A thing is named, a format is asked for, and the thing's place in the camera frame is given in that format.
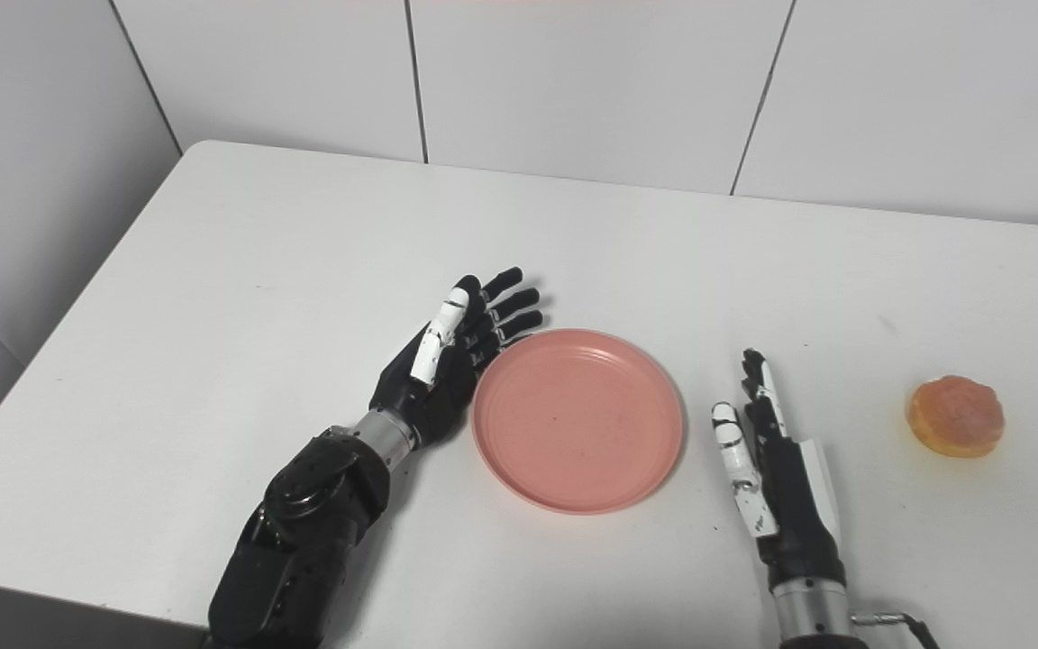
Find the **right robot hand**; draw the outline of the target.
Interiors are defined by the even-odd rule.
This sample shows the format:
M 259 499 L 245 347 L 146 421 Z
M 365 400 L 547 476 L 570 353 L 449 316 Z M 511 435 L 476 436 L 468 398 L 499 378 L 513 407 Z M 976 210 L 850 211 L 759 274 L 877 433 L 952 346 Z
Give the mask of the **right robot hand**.
M 732 403 L 713 407 L 715 440 L 744 526 L 772 588 L 791 580 L 847 586 L 839 515 L 823 448 L 797 440 L 784 418 L 773 369 L 763 354 L 742 354 L 742 414 Z

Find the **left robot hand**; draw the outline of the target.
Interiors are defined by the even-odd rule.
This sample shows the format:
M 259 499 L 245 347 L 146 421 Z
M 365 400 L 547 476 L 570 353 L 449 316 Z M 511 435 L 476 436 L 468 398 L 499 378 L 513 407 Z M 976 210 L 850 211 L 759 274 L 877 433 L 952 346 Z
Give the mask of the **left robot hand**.
M 412 449 L 448 439 L 487 366 L 543 324 L 541 295 L 512 267 L 487 283 L 466 275 L 379 374 L 370 409 L 392 416 Z

